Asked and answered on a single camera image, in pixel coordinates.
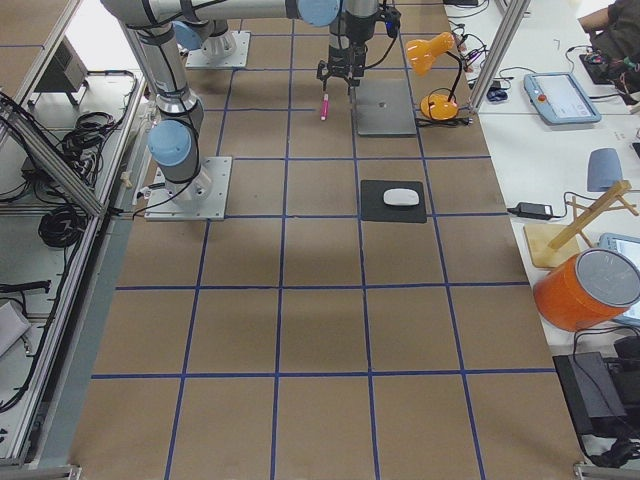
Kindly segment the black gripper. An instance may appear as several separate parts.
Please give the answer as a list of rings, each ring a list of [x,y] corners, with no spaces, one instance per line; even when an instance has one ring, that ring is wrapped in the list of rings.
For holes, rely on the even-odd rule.
[[[366,42],[369,39],[369,29],[348,30],[346,34],[330,30],[327,63],[320,60],[316,69],[316,78],[321,82],[323,92],[327,91],[330,77],[345,79],[350,105],[357,105],[357,90],[365,75]]]

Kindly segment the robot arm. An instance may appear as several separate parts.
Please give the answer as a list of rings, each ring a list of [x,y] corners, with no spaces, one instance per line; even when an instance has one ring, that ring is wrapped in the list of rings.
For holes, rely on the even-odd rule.
[[[187,69],[232,69],[246,64],[249,33],[232,20],[289,19],[330,32],[321,74],[357,83],[366,70],[367,43],[383,17],[380,1],[118,1],[105,9],[132,35],[140,64],[156,91],[161,115],[148,147],[164,176],[169,202],[201,202],[214,178],[200,154],[203,104]]]
[[[173,21],[176,41],[186,51],[203,50],[209,57],[227,57],[236,50],[228,24],[222,21]]]

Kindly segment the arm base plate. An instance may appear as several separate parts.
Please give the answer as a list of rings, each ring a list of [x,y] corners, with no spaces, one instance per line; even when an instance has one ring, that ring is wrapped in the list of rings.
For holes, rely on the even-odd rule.
[[[199,175],[182,191],[182,186],[167,183],[159,167],[156,182],[163,183],[153,189],[148,208],[143,211],[147,221],[222,221],[225,217],[232,171],[230,156],[201,159]]]
[[[191,70],[241,69],[247,65],[251,33],[227,31],[209,37],[199,50],[190,51],[186,68]]]

